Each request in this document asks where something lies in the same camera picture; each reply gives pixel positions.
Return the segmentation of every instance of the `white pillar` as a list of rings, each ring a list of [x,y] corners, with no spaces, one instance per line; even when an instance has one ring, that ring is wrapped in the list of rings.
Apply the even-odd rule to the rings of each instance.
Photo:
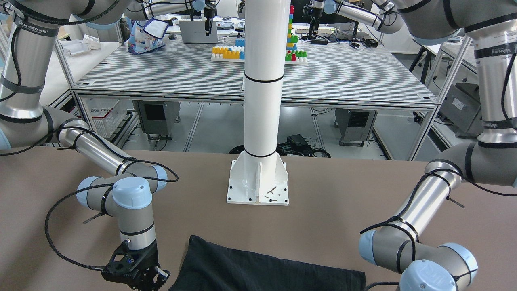
[[[246,1],[245,151],[232,163],[228,203],[288,205],[277,148],[289,0]]]

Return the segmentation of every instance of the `metal leg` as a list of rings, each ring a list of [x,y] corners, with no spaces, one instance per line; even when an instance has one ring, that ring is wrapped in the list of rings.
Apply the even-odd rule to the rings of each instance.
[[[420,82],[422,84],[425,84],[425,79],[427,78],[427,71],[429,69],[430,62],[431,62],[431,53],[430,52],[426,52],[425,53],[425,61],[423,63],[422,77],[420,78]]]
[[[436,70],[438,69],[438,66],[440,66],[440,63],[442,62],[442,58],[444,57],[444,51],[442,50],[442,47],[440,46],[440,50],[438,50],[438,53],[436,54],[436,57],[434,58],[433,65],[431,66],[431,70],[429,71],[430,78],[426,78],[424,85],[426,87],[429,87],[429,84],[434,78],[434,74],[436,73]]]
[[[422,57],[423,55],[423,52],[426,51],[425,48],[423,47],[420,47],[420,51],[418,51],[418,54],[417,54],[417,57],[415,58],[415,60],[413,61],[413,63],[411,64],[411,67],[409,67],[409,71],[410,72],[413,72],[413,70],[415,69],[415,67],[417,66],[418,64],[418,61],[420,60],[420,58]]]

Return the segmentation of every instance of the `blue joint cap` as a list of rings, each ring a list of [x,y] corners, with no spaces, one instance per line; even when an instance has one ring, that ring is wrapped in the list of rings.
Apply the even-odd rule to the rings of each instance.
[[[164,179],[164,180],[167,180],[167,172],[165,171],[165,169],[161,166],[158,166],[158,165],[151,165],[155,171],[156,171],[156,178],[158,179]],[[158,186],[156,187],[156,192],[162,190],[163,188],[165,188],[165,186],[167,186],[167,182],[163,182],[163,181],[158,181]]]
[[[450,248],[451,250],[455,251],[463,259],[463,261],[465,261],[465,264],[467,264],[467,268],[468,268],[469,272],[476,270],[476,271],[470,273],[469,285],[471,285],[472,280],[474,279],[474,277],[476,276],[476,274],[478,272],[477,271],[478,262],[476,261],[476,258],[474,258],[474,255],[469,250],[467,250],[467,248],[465,248],[464,246],[457,244],[457,243],[449,242],[449,243],[444,243],[444,244],[440,245],[439,247],[441,247],[441,246],[445,246],[445,247]]]
[[[456,291],[449,272],[430,260],[413,261],[400,277],[400,291]]]
[[[10,149],[11,149],[11,144],[9,143],[7,136],[5,136],[4,132],[0,128],[0,150],[10,150]]]
[[[448,35],[446,37],[439,38],[439,39],[422,39],[422,38],[418,38],[415,36],[413,36],[413,38],[415,39],[415,41],[417,43],[419,43],[423,46],[433,46],[433,45],[439,45],[441,43],[446,42],[449,38],[456,36],[459,32],[460,32],[460,30],[457,30],[453,34]]]
[[[77,18],[77,20],[79,21],[82,21],[83,19],[80,18],[79,16],[77,15],[73,15],[75,18]],[[115,25],[119,22],[120,19],[118,19],[117,21],[113,22],[112,24],[96,24],[96,23],[91,23],[91,22],[87,22],[86,23],[86,26],[90,27],[90,28],[93,28],[95,30],[100,30],[100,31],[105,31],[105,30],[109,30],[109,29],[112,29],[115,27]]]
[[[373,257],[373,235],[375,232],[376,230],[372,229],[361,235],[359,239],[359,254],[363,259],[377,266]]]
[[[113,185],[113,200],[126,209],[142,209],[151,204],[153,195],[149,182],[140,177],[128,177]]]
[[[92,183],[98,178],[100,177],[88,177],[84,179],[81,183],[79,183],[79,186],[77,186],[77,190],[90,187]],[[88,191],[79,192],[75,196],[77,198],[77,201],[79,201],[79,204],[86,208],[90,208],[90,206],[88,206]]]

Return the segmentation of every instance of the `black fabric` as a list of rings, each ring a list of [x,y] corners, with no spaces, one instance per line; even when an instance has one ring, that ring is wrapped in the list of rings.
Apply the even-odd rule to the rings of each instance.
[[[169,291],[362,291],[365,286],[364,272],[228,249],[191,236]]]

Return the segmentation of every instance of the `table surface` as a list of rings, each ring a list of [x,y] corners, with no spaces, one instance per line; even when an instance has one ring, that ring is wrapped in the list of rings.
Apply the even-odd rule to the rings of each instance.
[[[359,231],[396,212],[425,163],[283,157],[290,175],[291,204],[250,206],[225,202],[235,155],[130,154],[160,161],[180,176],[153,201],[160,264],[172,273],[163,290],[177,277],[190,235],[230,248],[365,271],[368,282],[400,279],[359,256]],[[129,289],[65,262],[45,239],[48,209],[89,176],[108,175],[72,150],[37,147],[0,158],[0,290]],[[517,199],[494,196],[468,184],[452,197],[466,208],[444,202],[421,235],[422,242],[432,246],[456,242],[474,253],[479,271],[469,290],[515,290]],[[63,254],[103,265],[120,242],[112,217],[81,224],[95,214],[71,198],[55,210],[50,232]]]
[[[220,45],[234,45],[229,37]],[[87,73],[78,93],[243,103],[244,63],[210,60],[213,44],[183,44],[134,55],[122,46]],[[309,65],[286,65],[282,102],[295,106],[434,108],[435,96],[384,47],[359,50],[346,43],[301,41]]]
[[[65,55],[65,58],[74,78],[79,80],[119,46],[120,44],[118,42],[102,42],[100,50],[91,50],[88,53],[78,56]],[[69,86],[65,74],[63,73],[57,54],[53,50],[47,76],[45,77],[45,88],[43,88],[41,92],[40,103],[43,106],[48,106],[63,93],[68,91],[68,89]]]

